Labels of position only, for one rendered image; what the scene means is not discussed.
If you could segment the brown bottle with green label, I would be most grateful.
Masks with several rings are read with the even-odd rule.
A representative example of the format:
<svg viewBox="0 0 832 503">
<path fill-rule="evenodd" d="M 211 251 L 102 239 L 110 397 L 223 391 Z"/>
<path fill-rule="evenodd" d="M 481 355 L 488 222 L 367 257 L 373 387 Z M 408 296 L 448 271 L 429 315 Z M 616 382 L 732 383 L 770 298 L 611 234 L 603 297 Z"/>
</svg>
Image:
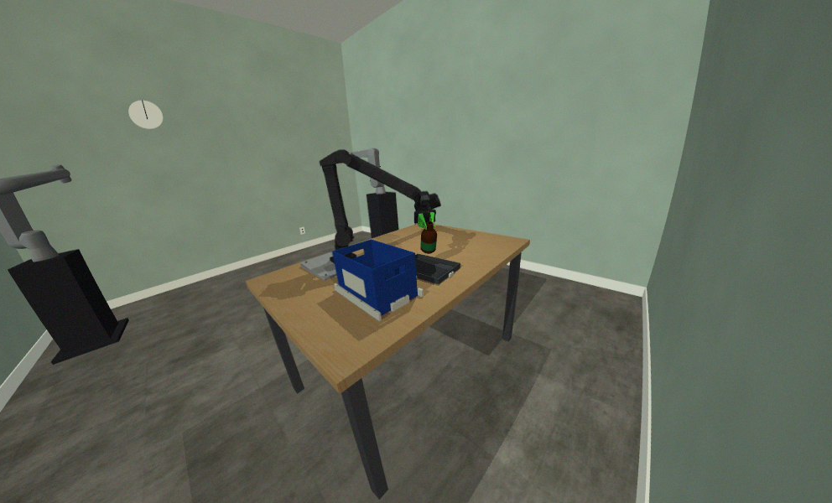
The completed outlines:
<svg viewBox="0 0 832 503">
<path fill-rule="evenodd" d="M 422 252 L 430 254 L 437 250 L 437 231 L 433 229 L 433 222 L 428 221 L 427 230 L 424 229 L 421 233 L 421 246 L 420 249 Z"/>
</svg>

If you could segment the blue divided crate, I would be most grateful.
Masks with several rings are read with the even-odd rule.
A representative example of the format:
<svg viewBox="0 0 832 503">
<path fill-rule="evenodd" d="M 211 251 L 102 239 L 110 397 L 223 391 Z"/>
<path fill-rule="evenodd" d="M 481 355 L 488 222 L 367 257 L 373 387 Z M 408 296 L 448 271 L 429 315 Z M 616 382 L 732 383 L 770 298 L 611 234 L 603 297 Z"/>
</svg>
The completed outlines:
<svg viewBox="0 0 832 503">
<path fill-rule="evenodd" d="M 364 249 L 350 259 L 345 254 Z M 380 241 L 363 241 L 332 252 L 339 286 L 371 305 L 381 316 L 406 295 L 418 296 L 415 252 Z"/>
</svg>

